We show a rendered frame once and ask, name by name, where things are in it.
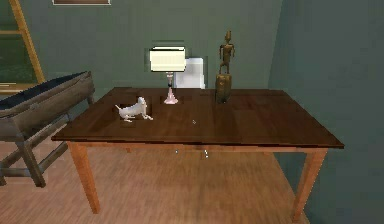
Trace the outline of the brown wooden table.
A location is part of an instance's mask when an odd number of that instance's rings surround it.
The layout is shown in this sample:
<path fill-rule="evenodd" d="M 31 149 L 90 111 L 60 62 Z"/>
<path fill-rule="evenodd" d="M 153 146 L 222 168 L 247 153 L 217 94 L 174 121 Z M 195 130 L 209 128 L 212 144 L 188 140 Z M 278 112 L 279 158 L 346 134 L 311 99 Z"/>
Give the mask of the brown wooden table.
<path fill-rule="evenodd" d="M 179 102 L 164 103 L 163 88 L 115 87 L 51 137 L 68 144 L 92 212 L 100 211 L 87 149 L 179 149 L 197 152 L 277 152 L 306 155 L 291 220 L 296 223 L 329 149 L 344 144 L 283 90 L 235 89 L 215 102 L 213 89 L 178 89 Z M 144 97 L 147 114 L 131 122 L 118 113 Z"/>

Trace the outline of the brown wooden human statue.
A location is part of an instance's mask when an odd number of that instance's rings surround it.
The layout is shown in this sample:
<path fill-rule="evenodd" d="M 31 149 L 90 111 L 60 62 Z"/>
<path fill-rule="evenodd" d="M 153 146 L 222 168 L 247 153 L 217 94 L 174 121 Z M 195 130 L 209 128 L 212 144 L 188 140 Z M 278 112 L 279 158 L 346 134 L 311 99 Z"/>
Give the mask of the brown wooden human statue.
<path fill-rule="evenodd" d="M 217 103 L 226 103 L 230 96 L 232 76 L 230 75 L 230 60 L 235 55 L 235 46 L 231 43 L 231 31 L 225 34 L 225 44 L 219 47 L 219 73 L 216 75 L 215 100 Z"/>

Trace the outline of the pink table lamp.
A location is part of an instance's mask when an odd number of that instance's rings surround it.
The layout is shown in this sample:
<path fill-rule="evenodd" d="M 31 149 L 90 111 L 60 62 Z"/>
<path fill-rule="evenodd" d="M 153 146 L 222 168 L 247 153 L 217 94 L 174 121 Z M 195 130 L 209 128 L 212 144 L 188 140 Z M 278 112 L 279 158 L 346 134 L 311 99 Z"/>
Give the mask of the pink table lamp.
<path fill-rule="evenodd" d="M 178 102 L 173 94 L 173 76 L 175 72 L 184 72 L 186 68 L 185 48 L 157 46 L 150 49 L 150 69 L 152 72 L 165 72 L 168 79 L 168 94 L 164 103 L 174 105 Z"/>

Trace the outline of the white dog figurine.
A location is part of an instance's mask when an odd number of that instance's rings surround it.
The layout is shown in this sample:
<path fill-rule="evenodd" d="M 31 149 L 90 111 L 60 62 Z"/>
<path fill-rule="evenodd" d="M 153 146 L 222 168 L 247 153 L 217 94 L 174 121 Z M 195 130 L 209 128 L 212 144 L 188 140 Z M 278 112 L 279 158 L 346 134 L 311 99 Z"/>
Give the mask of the white dog figurine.
<path fill-rule="evenodd" d="M 129 107 L 120 108 L 116 105 L 119 116 L 126 122 L 131 122 L 137 115 L 141 115 L 144 119 L 152 120 L 147 114 L 147 103 L 144 97 L 139 97 L 137 102 Z"/>

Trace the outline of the grey wooden trough stand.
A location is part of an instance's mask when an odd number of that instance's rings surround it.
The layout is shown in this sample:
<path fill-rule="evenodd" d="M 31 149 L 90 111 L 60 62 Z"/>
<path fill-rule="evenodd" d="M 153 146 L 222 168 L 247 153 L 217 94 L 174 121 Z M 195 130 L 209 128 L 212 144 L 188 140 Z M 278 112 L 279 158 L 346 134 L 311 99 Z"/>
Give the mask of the grey wooden trough stand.
<path fill-rule="evenodd" d="M 43 173 L 67 149 L 65 142 L 38 161 L 33 149 L 71 121 L 69 111 L 87 101 L 93 103 L 92 73 L 84 71 L 58 77 L 0 100 L 0 141 L 17 149 L 0 159 L 0 186 L 8 177 L 30 177 L 45 187 Z"/>

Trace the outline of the orange wooden ladder shelf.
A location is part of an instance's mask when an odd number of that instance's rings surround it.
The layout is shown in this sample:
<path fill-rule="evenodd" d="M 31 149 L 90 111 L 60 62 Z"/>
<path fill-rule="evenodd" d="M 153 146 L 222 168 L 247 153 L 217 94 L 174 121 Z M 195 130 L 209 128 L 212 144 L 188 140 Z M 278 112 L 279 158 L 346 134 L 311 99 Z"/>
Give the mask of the orange wooden ladder shelf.
<path fill-rule="evenodd" d="M 0 0 L 0 94 L 45 81 L 20 0 Z"/>

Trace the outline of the framed wall picture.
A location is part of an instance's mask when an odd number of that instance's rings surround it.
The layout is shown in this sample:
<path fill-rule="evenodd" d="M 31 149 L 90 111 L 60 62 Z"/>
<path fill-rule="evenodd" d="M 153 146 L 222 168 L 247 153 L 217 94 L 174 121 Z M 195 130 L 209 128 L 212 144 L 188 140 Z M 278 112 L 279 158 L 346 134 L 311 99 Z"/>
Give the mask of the framed wall picture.
<path fill-rule="evenodd" d="M 52 0 L 52 4 L 57 6 L 108 6 L 111 5 L 111 0 Z"/>

